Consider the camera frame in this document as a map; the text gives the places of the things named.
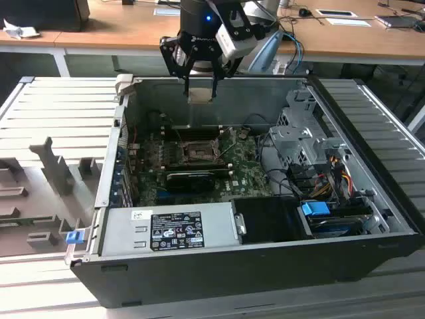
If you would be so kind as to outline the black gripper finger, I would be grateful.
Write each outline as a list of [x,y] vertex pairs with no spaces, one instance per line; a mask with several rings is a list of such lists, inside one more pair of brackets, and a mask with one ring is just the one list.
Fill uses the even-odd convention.
[[[191,42],[190,34],[178,34],[176,37],[161,37],[159,48],[163,60],[171,76],[184,80],[183,94],[189,96],[189,75],[195,63],[193,55],[194,44]],[[182,64],[176,59],[177,52],[181,50],[186,58]]]
[[216,97],[216,91],[218,87],[218,82],[225,78],[232,78],[240,63],[242,58],[235,58],[228,60],[225,64],[221,63],[222,49],[218,44],[211,45],[209,47],[209,58],[212,65],[213,81],[212,81],[212,95],[211,98]]

